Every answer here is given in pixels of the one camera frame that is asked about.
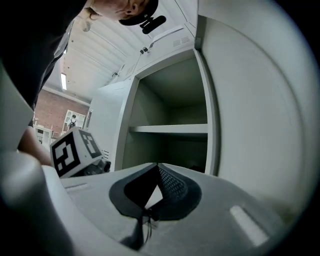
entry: open cabinet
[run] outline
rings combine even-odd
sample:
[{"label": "open cabinet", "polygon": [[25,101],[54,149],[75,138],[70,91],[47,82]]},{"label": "open cabinet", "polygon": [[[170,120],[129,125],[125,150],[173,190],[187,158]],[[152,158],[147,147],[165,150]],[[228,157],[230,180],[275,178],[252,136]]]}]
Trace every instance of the open cabinet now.
[{"label": "open cabinet", "polygon": [[217,156],[216,111],[198,53],[138,81],[127,122],[122,159],[115,171],[167,163],[213,174]]}]

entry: cabinet door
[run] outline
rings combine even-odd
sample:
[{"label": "cabinet door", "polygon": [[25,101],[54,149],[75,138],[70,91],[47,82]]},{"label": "cabinet door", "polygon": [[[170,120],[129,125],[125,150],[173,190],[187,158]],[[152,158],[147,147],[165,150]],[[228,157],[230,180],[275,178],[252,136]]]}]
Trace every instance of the cabinet door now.
[{"label": "cabinet door", "polygon": [[196,49],[194,49],[194,54],[202,78],[207,113],[208,141],[205,173],[208,175],[217,175],[221,148],[221,129],[217,96],[205,58]]},{"label": "cabinet door", "polygon": [[166,35],[156,41],[153,47],[149,49],[149,52],[141,55],[136,66],[136,72],[141,71],[147,66],[154,65],[160,58],[185,47],[192,46],[194,43],[195,39],[193,35],[186,28]]},{"label": "cabinet door", "polygon": [[128,96],[132,80],[117,82],[97,90],[92,99],[88,131],[96,139],[107,160],[113,153],[116,127],[124,100]]},{"label": "cabinet door", "polygon": [[218,176],[292,214],[319,169],[318,68],[273,4],[218,2],[200,1],[197,31],[219,106]]}]

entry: white cube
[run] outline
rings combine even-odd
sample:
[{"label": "white cube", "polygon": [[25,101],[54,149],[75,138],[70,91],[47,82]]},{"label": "white cube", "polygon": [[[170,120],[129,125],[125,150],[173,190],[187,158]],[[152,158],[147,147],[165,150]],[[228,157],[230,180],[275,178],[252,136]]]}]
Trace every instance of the white cube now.
[{"label": "white cube", "polygon": [[78,127],[53,142],[50,153],[60,178],[71,177],[103,157],[92,134]]}]

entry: shelf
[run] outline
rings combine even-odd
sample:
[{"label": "shelf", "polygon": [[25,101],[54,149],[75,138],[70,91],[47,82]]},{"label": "shelf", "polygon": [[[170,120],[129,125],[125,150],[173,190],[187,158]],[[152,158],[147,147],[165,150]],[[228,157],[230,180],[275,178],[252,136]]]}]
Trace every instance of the shelf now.
[{"label": "shelf", "polygon": [[203,136],[208,135],[207,124],[182,124],[182,125],[152,125],[130,127],[132,133],[154,133],[182,136]]}]

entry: wall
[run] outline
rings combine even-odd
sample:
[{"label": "wall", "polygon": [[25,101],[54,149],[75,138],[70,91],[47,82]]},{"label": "wall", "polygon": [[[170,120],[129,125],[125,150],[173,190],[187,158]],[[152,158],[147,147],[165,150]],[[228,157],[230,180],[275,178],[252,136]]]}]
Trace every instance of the wall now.
[{"label": "wall", "polygon": [[61,133],[66,118],[67,110],[87,115],[89,107],[48,92],[41,90],[35,108],[35,120],[33,123]]}]

